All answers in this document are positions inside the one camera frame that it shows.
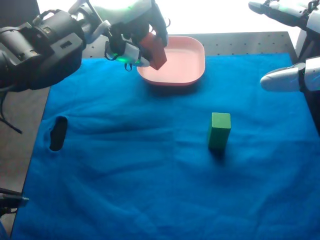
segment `pink plate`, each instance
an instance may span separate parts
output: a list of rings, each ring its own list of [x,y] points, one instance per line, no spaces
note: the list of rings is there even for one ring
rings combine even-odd
[[[138,67],[147,82],[163,86],[186,86],[196,82],[205,72],[205,48],[188,36],[169,36],[165,48],[167,62],[159,69]]]

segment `pink tray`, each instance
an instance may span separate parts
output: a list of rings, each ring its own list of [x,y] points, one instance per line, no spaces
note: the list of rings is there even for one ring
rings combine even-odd
[[[152,67],[138,67],[147,82],[163,86],[186,86],[196,82],[205,72],[205,49],[188,36],[169,36],[165,48],[167,62],[157,71]]]

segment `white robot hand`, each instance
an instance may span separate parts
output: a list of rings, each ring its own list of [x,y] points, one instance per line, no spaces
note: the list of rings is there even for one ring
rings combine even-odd
[[[311,39],[320,37],[320,0],[294,3],[292,0],[256,0],[249,8],[258,14],[291,27],[306,31]],[[272,92],[296,92],[320,90],[320,57],[309,58],[291,67],[267,73],[260,81],[261,86]]]

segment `white background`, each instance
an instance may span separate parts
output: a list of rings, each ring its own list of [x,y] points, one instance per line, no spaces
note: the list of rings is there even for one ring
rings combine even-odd
[[[37,1],[41,13],[49,9],[68,11],[76,2],[75,0]],[[171,26],[167,29],[169,34],[285,31],[289,32],[293,46],[296,46],[300,33],[298,27],[289,27],[265,15],[254,13],[248,7],[249,0],[157,0],[156,2],[162,15],[171,20]]]

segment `top face of green block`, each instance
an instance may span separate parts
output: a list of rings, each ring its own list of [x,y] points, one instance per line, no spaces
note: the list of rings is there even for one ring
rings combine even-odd
[[[231,129],[230,113],[212,113],[212,127],[218,129]]]

